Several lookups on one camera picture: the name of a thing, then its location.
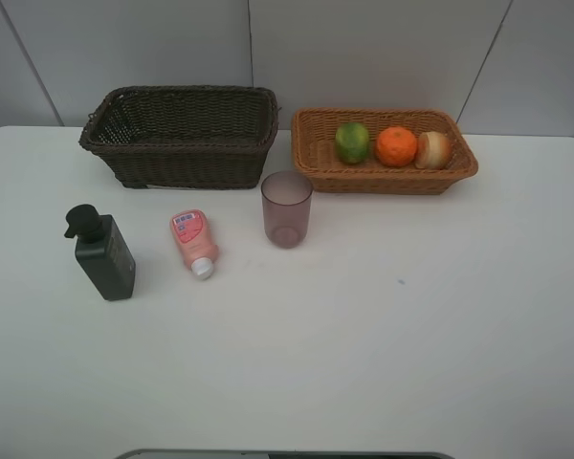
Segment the red orange half fruit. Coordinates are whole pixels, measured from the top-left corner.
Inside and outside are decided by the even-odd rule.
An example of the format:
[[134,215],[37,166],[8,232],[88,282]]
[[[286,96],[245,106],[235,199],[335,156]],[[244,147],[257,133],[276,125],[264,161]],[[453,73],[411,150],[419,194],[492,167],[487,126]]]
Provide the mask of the red orange half fruit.
[[443,133],[429,131],[418,138],[414,165],[418,169],[443,169],[451,158],[451,144]]

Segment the pink lotion bottle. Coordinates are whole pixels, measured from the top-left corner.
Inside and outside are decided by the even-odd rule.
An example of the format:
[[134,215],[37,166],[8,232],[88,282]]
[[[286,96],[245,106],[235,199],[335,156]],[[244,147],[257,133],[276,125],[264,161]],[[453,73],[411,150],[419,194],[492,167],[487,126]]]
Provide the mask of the pink lotion bottle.
[[192,209],[174,215],[170,229],[186,267],[198,280],[212,276],[219,249],[204,212]]

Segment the green lime fruit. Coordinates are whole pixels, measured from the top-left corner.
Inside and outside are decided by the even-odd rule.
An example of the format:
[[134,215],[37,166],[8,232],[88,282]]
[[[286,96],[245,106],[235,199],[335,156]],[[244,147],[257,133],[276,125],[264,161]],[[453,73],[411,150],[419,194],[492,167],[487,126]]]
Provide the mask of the green lime fruit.
[[335,134],[335,148],[345,164],[360,164],[368,157],[370,137],[367,128],[359,122],[342,124]]

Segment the dark green pump bottle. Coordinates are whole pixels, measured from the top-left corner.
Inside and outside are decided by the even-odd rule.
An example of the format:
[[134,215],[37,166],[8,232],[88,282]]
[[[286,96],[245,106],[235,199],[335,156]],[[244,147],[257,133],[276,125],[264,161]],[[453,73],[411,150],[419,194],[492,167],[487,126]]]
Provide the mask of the dark green pump bottle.
[[76,239],[75,258],[99,294],[107,301],[133,295],[136,262],[111,214],[99,214],[89,204],[66,214],[64,236]]

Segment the orange tangerine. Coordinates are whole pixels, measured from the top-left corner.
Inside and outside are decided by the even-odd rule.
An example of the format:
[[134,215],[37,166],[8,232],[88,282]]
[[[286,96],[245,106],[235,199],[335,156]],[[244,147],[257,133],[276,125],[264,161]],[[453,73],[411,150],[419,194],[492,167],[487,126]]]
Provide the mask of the orange tangerine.
[[417,146],[417,138],[410,130],[394,126],[377,136],[375,154],[378,161],[385,166],[403,167],[414,160]]

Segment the light orange wicker basket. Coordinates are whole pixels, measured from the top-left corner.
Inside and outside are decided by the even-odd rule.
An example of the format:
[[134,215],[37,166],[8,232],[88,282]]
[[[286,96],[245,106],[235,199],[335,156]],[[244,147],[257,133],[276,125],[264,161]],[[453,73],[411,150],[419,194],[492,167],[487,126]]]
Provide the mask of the light orange wicker basket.
[[[369,156],[361,164],[344,164],[336,152],[336,131],[347,122],[359,122],[369,132]],[[440,170],[381,164],[375,156],[376,137],[392,126],[416,136],[430,131],[444,134],[451,146],[448,164]],[[439,195],[478,171],[475,155],[456,123],[438,110],[302,108],[292,118],[291,144],[296,169],[318,192]]]

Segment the dark brown wicker basket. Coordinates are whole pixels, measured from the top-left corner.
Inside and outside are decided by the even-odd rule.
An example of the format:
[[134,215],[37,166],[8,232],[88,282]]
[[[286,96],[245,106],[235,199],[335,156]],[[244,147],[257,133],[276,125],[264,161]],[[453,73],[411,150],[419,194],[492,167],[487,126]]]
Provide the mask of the dark brown wicker basket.
[[266,88],[127,86],[104,98],[79,144],[128,188],[251,189],[277,130]]

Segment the translucent purple plastic cup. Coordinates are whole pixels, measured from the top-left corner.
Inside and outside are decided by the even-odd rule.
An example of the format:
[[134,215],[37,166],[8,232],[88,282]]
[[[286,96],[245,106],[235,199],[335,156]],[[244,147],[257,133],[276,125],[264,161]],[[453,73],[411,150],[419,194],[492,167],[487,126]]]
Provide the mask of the translucent purple plastic cup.
[[306,237],[313,187],[296,171],[280,171],[261,184],[264,230],[276,246],[292,249]]

